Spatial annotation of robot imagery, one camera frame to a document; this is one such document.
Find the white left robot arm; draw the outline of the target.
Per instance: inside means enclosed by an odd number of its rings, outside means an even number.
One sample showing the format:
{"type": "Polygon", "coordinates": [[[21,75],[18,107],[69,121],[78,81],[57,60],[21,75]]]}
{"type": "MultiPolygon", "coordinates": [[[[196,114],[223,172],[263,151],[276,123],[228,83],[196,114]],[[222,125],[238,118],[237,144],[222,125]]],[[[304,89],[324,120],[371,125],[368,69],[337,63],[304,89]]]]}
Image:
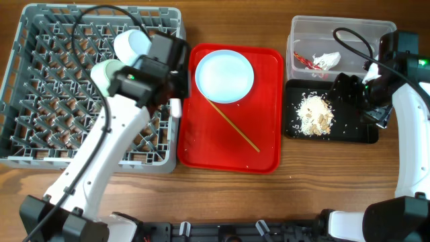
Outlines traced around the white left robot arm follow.
{"type": "Polygon", "coordinates": [[[93,67],[90,79],[101,97],[101,112],[44,197],[28,196],[21,204],[28,241],[144,238],[139,220],[119,212],[101,218],[99,206],[112,173],[157,108],[172,102],[171,114],[181,115],[181,101],[189,92],[190,51],[185,40],[157,32],[134,65],[107,60],[93,67]]]}

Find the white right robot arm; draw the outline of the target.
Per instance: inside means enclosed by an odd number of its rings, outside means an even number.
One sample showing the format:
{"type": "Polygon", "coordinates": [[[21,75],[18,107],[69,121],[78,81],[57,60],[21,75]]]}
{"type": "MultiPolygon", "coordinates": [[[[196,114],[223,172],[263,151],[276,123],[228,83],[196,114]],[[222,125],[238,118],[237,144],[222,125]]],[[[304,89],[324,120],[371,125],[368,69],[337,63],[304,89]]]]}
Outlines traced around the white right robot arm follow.
{"type": "Polygon", "coordinates": [[[396,30],[380,38],[379,57],[364,54],[338,36],[344,48],[378,66],[378,77],[363,82],[341,73],[328,94],[362,114],[395,110],[399,174],[395,197],[369,205],[365,212],[330,211],[327,236],[342,241],[429,240],[429,57],[419,54],[419,37],[396,30]]]}

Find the wooden chopstick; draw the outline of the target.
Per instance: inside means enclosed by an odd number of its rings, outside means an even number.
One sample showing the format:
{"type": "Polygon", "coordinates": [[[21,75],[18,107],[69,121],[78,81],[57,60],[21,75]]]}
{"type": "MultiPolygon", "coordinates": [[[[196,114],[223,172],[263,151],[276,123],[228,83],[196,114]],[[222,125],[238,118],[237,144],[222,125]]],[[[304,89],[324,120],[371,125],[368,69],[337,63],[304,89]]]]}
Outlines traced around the wooden chopstick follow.
{"type": "Polygon", "coordinates": [[[260,149],[248,138],[248,136],[236,126],[212,101],[206,98],[206,101],[259,153],[260,149]]]}

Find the red snack wrapper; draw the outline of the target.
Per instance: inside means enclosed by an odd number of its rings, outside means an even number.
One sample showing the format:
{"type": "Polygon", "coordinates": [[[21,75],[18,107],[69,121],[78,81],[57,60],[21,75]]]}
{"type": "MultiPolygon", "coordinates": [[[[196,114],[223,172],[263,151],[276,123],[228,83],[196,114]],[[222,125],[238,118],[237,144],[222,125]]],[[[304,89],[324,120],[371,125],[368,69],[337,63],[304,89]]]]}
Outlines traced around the red snack wrapper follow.
{"type": "MultiPolygon", "coordinates": [[[[310,60],[304,58],[303,56],[299,55],[297,52],[294,52],[294,57],[303,65],[305,65],[305,67],[307,69],[310,70],[317,70],[317,71],[322,71],[323,69],[321,67],[319,67],[318,65],[314,64],[313,62],[311,62],[310,60]]],[[[327,79],[327,74],[324,73],[312,73],[311,74],[313,77],[319,77],[323,80],[327,79]]]]}

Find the rice and nut scraps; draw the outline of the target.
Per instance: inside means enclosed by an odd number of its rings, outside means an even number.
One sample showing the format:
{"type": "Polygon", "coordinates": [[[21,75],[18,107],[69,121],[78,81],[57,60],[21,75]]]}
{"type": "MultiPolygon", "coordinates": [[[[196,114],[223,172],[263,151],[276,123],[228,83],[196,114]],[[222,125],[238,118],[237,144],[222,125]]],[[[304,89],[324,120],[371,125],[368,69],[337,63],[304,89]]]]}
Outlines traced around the rice and nut scraps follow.
{"type": "Polygon", "coordinates": [[[334,110],[324,94],[318,95],[316,91],[302,93],[299,103],[293,108],[297,115],[295,121],[298,121],[293,125],[296,134],[322,136],[331,133],[335,122],[334,110]]]}

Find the pale green saucer bowl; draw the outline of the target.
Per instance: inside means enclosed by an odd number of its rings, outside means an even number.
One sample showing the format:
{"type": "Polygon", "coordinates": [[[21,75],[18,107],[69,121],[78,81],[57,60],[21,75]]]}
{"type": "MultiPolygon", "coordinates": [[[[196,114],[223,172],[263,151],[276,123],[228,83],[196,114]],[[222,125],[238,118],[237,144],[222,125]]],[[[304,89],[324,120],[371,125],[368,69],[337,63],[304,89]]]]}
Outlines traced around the pale green saucer bowl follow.
{"type": "Polygon", "coordinates": [[[114,73],[123,68],[125,64],[120,60],[109,59],[97,63],[91,70],[90,77],[92,78],[95,86],[100,90],[102,96],[109,97],[108,88],[114,73]]]}

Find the light blue bowl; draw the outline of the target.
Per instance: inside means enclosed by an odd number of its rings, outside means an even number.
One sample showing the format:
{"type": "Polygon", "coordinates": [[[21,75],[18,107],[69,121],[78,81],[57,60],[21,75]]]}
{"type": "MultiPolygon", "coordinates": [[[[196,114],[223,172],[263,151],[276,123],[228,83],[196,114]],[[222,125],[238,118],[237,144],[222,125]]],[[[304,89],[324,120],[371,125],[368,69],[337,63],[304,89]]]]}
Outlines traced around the light blue bowl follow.
{"type": "Polygon", "coordinates": [[[140,30],[127,30],[114,39],[117,58],[128,66],[132,66],[139,56],[148,54],[150,48],[150,38],[140,30]]]}

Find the white tissue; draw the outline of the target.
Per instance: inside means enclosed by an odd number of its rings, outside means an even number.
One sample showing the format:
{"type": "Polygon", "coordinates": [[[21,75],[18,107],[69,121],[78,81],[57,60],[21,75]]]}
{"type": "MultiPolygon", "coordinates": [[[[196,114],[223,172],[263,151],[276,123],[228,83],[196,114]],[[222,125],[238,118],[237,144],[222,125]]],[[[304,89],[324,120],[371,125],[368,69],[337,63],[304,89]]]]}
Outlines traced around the white tissue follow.
{"type": "Polygon", "coordinates": [[[312,56],[313,64],[324,71],[328,71],[339,64],[341,54],[339,52],[324,53],[321,56],[312,56]]]}

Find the white round plate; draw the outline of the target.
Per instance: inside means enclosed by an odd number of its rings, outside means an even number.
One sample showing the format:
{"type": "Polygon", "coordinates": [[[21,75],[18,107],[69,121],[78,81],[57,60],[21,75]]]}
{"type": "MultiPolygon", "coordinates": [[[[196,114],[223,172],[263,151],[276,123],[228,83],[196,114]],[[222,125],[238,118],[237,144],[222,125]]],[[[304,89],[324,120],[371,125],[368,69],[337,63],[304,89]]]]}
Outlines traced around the white round plate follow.
{"type": "Polygon", "coordinates": [[[194,74],[199,92],[211,102],[231,104],[252,89],[255,74],[249,60],[233,50],[216,50],[201,59],[194,74]]]}

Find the white plastic fork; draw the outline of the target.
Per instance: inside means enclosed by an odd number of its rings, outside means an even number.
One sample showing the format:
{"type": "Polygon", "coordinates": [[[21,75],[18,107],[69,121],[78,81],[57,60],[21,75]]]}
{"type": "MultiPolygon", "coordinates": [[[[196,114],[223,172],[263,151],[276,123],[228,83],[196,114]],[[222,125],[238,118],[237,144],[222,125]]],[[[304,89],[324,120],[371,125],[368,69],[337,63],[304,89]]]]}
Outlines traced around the white plastic fork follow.
{"type": "Polygon", "coordinates": [[[170,99],[170,113],[174,118],[182,117],[182,104],[179,98],[170,99]]]}

